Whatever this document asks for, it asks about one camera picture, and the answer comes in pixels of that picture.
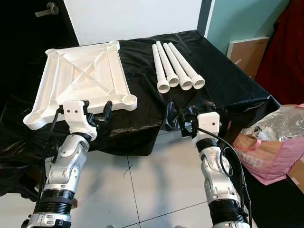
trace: table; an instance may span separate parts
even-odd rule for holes
[[[205,78],[206,85],[200,90],[189,91],[182,91],[178,86],[167,94],[159,94],[152,55],[152,44],[157,40],[172,42]],[[232,142],[241,128],[279,108],[279,103],[267,91],[195,30],[121,40],[119,55],[130,92],[138,98],[138,107],[132,112],[114,111],[108,130],[99,131],[97,139],[91,143],[91,150],[121,156],[149,155],[160,129],[179,129],[178,111],[181,108],[185,114],[216,110],[223,123],[220,134]],[[40,78],[41,75],[37,75],[31,81],[40,81]],[[42,149],[49,124],[32,131],[22,122],[34,103],[34,100],[24,100],[24,94],[31,93],[35,97],[38,89],[29,88],[11,94],[0,120],[0,195],[22,191],[24,196],[34,200],[35,181],[29,180],[35,176],[42,153],[51,156],[54,150],[51,147]],[[231,127],[226,132],[230,121]],[[68,133],[68,125],[58,122],[53,136],[61,144]]]

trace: white plastic tube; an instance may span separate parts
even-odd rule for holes
[[[161,62],[166,72],[167,81],[169,82],[170,87],[176,87],[179,84],[179,77],[177,77],[177,75],[174,73],[171,64],[166,56],[166,53],[159,41],[156,42],[156,46],[161,56]]]
[[[180,86],[182,90],[189,90],[192,88],[192,81],[191,79],[186,75],[185,71],[181,67],[180,63],[176,59],[175,55],[171,51],[170,47],[168,46],[167,43],[163,44],[163,47],[165,48],[165,51],[170,59],[170,62],[177,74],[177,76],[180,79]]]
[[[158,92],[165,94],[170,90],[170,86],[168,81],[166,80],[165,72],[162,68],[162,62],[160,55],[157,50],[157,46],[155,44],[152,45],[153,56],[154,56],[154,63],[156,69],[156,76],[157,76],[157,90]]]
[[[191,78],[193,87],[195,89],[200,89],[205,85],[205,80],[201,75],[195,72],[195,70],[191,67],[191,65],[187,62],[187,60],[182,56],[182,54],[178,51],[178,49],[172,44],[169,43],[169,47],[171,51],[174,53],[175,57],[181,64],[182,68],[186,71],[187,75]]]

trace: door lever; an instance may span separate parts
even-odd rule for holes
[[[35,16],[39,18],[46,15],[57,15],[59,13],[58,6],[52,1],[47,4],[47,8],[47,10],[35,12]]]

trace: door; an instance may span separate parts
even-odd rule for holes
[[[48,8],[53,15],[35,15]],[[2,112],[7,99],[34,103],[47,49],[78,46],[78,41],[63,0],[3,1],[0,23]]]

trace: red fabric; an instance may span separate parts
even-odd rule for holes
[[[256,81],[281,104],[304,102],[304,0],[291,0],[262,60]]]

